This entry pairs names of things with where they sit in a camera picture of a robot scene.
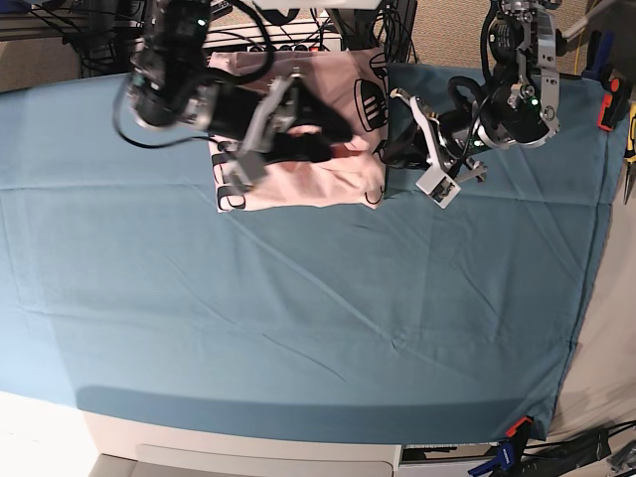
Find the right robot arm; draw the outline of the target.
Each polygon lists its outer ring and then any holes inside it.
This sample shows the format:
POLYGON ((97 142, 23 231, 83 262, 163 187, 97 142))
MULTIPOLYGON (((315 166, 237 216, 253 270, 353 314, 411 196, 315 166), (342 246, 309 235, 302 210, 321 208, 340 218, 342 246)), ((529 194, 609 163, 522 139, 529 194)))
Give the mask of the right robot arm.
POLYGON ((119 98, 129 99, 144 127, 184 124, 197 130, 197 141, 236 141, 230 157, 244 169, 330 160, 333 145, 353 138, 350 123, 300 73, 275 78, 267 92, 249 89, 271 71, 275 49, 260 15, 241 1, 234 5, 254 22, 264 41, 264 61, 256 70, 236 76, 206 65, 210 2, 157 1, 119 98))

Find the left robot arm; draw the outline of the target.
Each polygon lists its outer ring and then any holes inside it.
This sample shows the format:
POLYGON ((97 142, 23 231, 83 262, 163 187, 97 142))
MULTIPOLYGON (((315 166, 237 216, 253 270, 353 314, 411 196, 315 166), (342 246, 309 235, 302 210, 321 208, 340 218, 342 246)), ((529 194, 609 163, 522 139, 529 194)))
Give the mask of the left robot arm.
POLYGON ((482 25, 483 81, 454 76, 446 84, 452 109, 424 106, 439 163, 451 179, 484 181, 476 155, 510 145, 539 147, 559 130, 560 31, 557 1, 493 1, 482 25))

